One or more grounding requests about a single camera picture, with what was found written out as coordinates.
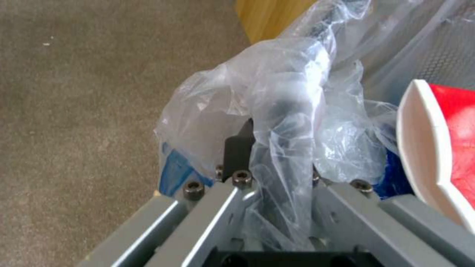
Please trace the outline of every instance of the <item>floor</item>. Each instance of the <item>floor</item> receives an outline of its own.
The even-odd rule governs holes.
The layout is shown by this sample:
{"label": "floor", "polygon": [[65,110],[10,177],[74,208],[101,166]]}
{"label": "floor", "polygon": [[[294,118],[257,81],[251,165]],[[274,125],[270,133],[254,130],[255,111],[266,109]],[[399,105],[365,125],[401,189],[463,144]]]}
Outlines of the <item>floor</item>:
{"label": "floor", "polygon": [[249,45],[232,0],[0,1],[0,266],[71,266],[149,199],[174,88]]}

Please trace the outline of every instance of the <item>red and white object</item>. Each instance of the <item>red and white object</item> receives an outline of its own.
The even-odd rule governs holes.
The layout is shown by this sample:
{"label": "red and white object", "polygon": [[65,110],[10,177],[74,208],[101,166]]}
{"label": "red and white object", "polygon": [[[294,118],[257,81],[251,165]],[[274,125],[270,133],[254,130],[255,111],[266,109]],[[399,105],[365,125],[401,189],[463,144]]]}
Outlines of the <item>red and white object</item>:
{"label": "red and white object", "polygon": [[475,92],[413,80],[397,140],[416,195],[475,233]]}

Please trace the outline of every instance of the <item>crumpled plastic wrap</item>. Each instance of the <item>crumpled plastic wrap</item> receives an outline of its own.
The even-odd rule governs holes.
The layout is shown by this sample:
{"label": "crumpled plastic wrap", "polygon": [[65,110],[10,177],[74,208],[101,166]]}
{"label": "crumpled plastic wrap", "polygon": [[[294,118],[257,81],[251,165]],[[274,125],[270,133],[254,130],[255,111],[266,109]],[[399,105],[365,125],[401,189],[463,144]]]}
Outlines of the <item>crumpled plastic wrap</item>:
{"label": "crumpled plastic wrap", "polygon": [[[188,179],[211,186],[225,139],[252,117],[249,168],[260,198],[246,210],[243,232],[265,249],[313,250],[312,164],[335,181],[349,181],[356,170],[358,178],[382,175],[385,142],[394,145],[383,118],[394,110],[364,102],[358,59],[420,2],[320,0],[280,37],[188,78],[155,129],[160,192],[173,196]],[[365,105],[374,112],[367,114]],[[337,154],[351,158],[347,170],[337,166],[344,162]]]}

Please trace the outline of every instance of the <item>gray metal bar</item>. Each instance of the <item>gray metal bar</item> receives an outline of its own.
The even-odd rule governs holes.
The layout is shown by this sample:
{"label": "gray metal bar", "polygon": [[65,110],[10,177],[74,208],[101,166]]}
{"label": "gray metal bar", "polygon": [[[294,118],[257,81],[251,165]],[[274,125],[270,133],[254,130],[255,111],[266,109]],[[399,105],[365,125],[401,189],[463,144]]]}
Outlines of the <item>gray metal bar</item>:
{"label": "gray metal bar", "polygon": [[319,183],[315,190],[313,214],[340,249],[361,245],[388,267],[453,266],[350,185]]}
{"label": "gray metal bar", "polygon": [[186,214],[184,204],[166,196],[154,196],[79,266],[141,266]]}
{"label": "gray metal bar", "polygon": [[146,266],[201,266],[214,247],[231,243],[243,210],[242,190],[214,184]]}
{"label": "gray metal bar", "polygon": [[379,206],[457,266],[475,266],[475,236],[412,195]]}

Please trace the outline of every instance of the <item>yellow object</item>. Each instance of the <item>yellow object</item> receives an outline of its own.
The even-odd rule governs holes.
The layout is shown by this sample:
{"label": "yellow object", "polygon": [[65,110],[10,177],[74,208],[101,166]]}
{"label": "yellow object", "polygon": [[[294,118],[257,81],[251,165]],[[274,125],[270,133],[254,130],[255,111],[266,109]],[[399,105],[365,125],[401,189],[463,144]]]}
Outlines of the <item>yellow object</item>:
{"label": "yellow object", "polygon": [[316,0],[236,0],[235,9],[251,44],[277,37]]}

